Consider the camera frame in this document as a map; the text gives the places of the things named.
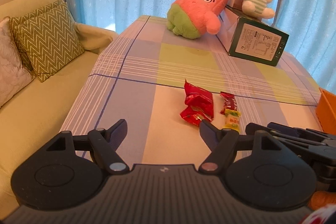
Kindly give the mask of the right hand orange glove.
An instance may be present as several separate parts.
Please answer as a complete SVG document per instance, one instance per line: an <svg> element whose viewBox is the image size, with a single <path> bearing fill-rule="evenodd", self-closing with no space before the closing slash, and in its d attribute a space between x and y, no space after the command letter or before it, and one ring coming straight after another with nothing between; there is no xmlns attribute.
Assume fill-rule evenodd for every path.
<svg viewBox="0 0 336 224"><path fill-rule="evenodd" d="M318 210L328 204L336 204L336 192L316 191L308 204L312 210Z"/></svg>

